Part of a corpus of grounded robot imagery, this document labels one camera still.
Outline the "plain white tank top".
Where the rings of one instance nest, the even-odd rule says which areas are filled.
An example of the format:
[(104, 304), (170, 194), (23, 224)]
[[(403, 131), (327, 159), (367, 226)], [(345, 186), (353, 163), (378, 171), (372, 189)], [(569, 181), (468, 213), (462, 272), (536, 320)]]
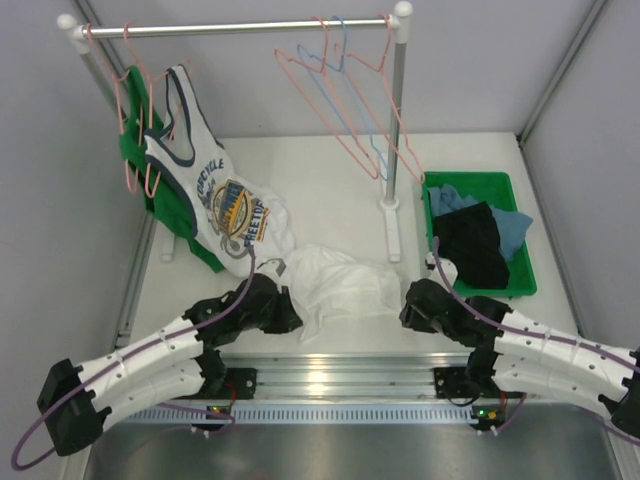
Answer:
[(379, 263), (361, 262), (319, 245), (305, 245), (286, 258), (284, 279), (303, 322), (302, 343), (318, 336), (327, 320), (353, 320), (397, 313), (401, 280)]

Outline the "pink wire hanger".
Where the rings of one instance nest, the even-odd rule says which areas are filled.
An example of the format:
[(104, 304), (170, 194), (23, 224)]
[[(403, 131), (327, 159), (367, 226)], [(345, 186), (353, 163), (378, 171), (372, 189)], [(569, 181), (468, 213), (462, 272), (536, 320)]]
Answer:
[[(329, 33), (328, 21), (321, 16), (312, 17), (312, 25), (318, 26), (322, 30), (323, 44), (320, 55), (311, 52), (302, 44), (296, 46), (296, 55), (292, 56), (286, 51), (276, 48), (274, 57), (285, 76), (294, 86), (295, 90), (301, 95), (305, 103), (311, 108), (313, 113), (321, 121), (323, 126), (328, 130), (330, 135), (338, 142), (347, 155), (355, 161), (361, 170), (372, 180), (380, 178), (380, 167), (368, 152), (368, 150), (360, 142), (355, 132), (355, 126), (347, 114), (344, 105), (337, 94), (335, 87), (329, 76), (330, 70), (336, 70), (338, 73), (345, 71), (345, 53), (340, 52), (338, 64), (332, 65), (329, 60), (329, 46), (331, 35)], [(354, 148), (350, 146), (346, 138), (331, 124), (327, 116), (323, 113), (321, 107), (313, 100), (310, 93), (303, 87), (302, 83), (297, 79), (292, 71), (292, 66), (299, 67), (304, 70), (315, 86), (322, 99), (328, 105), (329, 110), (337, 118), (338, 123), (346, 130), (346, 134), (351, 138)]]

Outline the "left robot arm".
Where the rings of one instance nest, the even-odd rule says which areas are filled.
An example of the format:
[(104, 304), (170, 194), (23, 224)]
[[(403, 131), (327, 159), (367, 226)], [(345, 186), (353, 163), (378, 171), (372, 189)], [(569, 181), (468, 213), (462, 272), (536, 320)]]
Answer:
[(217, 396), (227, 377), (220, 347), (249, 330), (287, 334), (302, 324), (287, 288), (256, 274), (124, 348), (80, 364), (56, 363), (37, 400), (55, 453), (75, 454), (149, 407)]

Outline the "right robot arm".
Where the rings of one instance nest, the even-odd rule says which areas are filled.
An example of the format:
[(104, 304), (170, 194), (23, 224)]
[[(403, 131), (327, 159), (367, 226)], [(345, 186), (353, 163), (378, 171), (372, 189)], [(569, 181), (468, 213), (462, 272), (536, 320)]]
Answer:
[(484, 297), (461, 299), (438, 283), (411, 284), (404, 327), (470, 348), (467, 389), (539, 396), (572, 404), (639, 436), (639, 353), (570, 335)]

